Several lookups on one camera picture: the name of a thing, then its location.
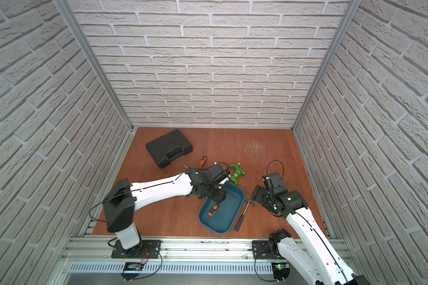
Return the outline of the small orange screwdriver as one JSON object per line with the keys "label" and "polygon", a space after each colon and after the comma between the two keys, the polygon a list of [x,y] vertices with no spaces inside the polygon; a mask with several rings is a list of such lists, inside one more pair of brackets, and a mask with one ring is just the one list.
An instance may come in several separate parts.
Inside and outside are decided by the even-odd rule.
{"label": "small orange screwdriver", "polygon": [[202,168],[204,166],[204,164],[206,163],[206,161],[207,161],[207,157],[203,156],[202,160],[199,163],[199,168]]}

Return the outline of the orange black screwdriver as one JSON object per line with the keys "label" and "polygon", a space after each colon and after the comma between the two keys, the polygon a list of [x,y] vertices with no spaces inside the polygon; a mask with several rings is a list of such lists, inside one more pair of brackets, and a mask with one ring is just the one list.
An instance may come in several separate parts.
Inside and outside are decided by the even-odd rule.
{"label": "orange black screwdriver", "polygon": [[217,209],[219,208],[219,204],[215,204],[210,210],[209,210],[209,212],[208,212],[208,215],[209,216],[213,216],[216,212],[217,212]]}

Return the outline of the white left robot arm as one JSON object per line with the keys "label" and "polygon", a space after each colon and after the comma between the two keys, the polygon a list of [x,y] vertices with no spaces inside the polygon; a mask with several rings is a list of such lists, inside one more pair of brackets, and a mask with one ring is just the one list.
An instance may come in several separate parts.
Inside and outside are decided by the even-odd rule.
{"label": "white left robot arm", "polygon": [[141,248],[141,237],[134,224],[135,211],[161,200],[188,195],[199,195],[220,204],[227,196],[223,185],[229,179],[228,167],[220,163],[186,169],[175,176],[150,182],[130,183],[128,179],[121,179],[101,202],[107,231],[115,234],[121,249]]}

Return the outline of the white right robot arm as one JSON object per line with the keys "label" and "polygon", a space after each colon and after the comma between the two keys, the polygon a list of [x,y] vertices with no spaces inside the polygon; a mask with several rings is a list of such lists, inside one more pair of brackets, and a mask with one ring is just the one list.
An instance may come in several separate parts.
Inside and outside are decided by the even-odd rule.
{"label": "white right robot arm", "polygon": [[298,191],[289,191],[283,176],[272,173],[262,177],[264,186],[256,186],[252,200],[262,205],[275,217],[282,217],[296,231],[306,247],[304,252],[285,229],[269,235],[266,245],[253,242],[254,259],[287,260],[310,285],[368,285],[364,275],[358,275],[339,256],[330,244]]}

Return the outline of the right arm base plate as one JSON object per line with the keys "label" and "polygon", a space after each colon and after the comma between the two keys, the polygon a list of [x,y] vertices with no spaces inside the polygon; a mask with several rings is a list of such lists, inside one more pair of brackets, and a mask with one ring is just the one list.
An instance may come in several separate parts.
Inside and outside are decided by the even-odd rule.
{"label": "right arm base plate", "polygon": [[282,260],[277,249],[272,248],[269,241],[252,241],[252,253],[255,260]]}

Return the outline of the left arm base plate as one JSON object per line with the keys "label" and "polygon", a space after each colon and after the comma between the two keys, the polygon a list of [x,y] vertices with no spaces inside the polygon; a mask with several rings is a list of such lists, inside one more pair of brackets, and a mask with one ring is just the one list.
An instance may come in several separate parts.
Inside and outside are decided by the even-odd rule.
{"label": "left arm base plate", "polygon": [[140,243],[130,249],[124,249],[119,240],[115,241],[111,258],[118,259],[143,259],[146,254],[149,254],[149,259],[159,259],[159,251],[161,248],[161,240],[144,239]]}

